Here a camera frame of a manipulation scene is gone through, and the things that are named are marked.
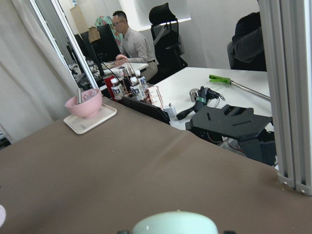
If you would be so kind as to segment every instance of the paper bag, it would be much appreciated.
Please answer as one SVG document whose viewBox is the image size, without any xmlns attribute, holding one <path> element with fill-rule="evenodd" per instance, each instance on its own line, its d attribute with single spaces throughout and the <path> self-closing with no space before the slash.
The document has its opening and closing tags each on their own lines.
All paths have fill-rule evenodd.
<svg viewBox="0 0 312 234">
<path fill-rule="evenodd" d="M 97 28 L 95 27 L 91 27 L 89 28 L 89 41 L 92 43 L 93 41 L 96 41 L 98 39 L 100 39 L 100 35 L 99 32 L 97 30 Z"/>
</svg>

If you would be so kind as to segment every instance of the green handle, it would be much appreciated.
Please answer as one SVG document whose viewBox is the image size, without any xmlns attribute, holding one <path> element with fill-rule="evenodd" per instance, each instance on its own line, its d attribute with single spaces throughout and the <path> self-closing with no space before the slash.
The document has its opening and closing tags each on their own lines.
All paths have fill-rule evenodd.
<svg viewBox="0 0 312 234">
<path fill-rule="evenodd" d="M 209 75 L 209 81 L 210 82 L 222 82 L 226 84 L 231 84 L 231 79 L 226 77 L 219 77 L 215 75 Z"/>
</svg>

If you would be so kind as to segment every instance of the eyeglasses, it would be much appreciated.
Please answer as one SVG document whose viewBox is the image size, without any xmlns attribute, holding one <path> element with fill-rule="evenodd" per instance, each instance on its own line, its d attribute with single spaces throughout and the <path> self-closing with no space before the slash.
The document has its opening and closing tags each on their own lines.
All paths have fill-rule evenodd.
<svg viewBox="0 0 312 234">
<path fill-rule="evenodd" d="M 125 21 L 125 20 L 123 19 L 123 20 L 121 20 L 121 21 L 115 22 L 115 23 L 113 23 L 113 25 L 114 25 L 115 27 L 117 27 L 117 25 L 118 25 L 120 22 L 123 22 L 123 21 Z"/>
</svg>

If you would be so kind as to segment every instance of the white bottle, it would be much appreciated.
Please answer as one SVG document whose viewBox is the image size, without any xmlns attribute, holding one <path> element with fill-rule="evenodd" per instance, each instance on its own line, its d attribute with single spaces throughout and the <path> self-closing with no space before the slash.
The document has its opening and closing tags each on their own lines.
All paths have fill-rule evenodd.
<svg viewBox="0 0 312 234">
<path fill-rule="evenodd" d="M 122 88 L 122 85 L 117 82 L 116 78 L 111 79 L 112 83 L 112 92 L 116 100 L 122 100 L 122 97 L 125 96 L 125 91 Z"/>
<path fill-rule="evenodd" d="M 133 94 L 133 98 L 136 100 L 142 100 L 145 98 L 145 92 L 143 90 L 142 85 L 138 82 L 136 77 L 131 77 L 131 93 Z"/>
<path fill-rule="evenodd" d="M 145 77 L 141 75 L 140 70 L 135 70 L 135 74 L 136 74 L 136 77 L 137 77 L 138 81 L 142 85 L 143 90 L 146 90 L 148 88 L 148 85 L 146 83 Z"/>
</svg>

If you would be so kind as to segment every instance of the dark jacket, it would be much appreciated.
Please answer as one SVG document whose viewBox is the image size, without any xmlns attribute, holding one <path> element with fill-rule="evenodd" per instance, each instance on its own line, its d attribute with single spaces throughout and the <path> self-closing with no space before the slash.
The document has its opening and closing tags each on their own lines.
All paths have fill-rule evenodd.
<svg viewBox="0 0 312 234">
<path fill-rule="evenodd" d="M 260 13 L 241 18 L 232 38 L 236 70 L 266 71 Z"/>
</svg>

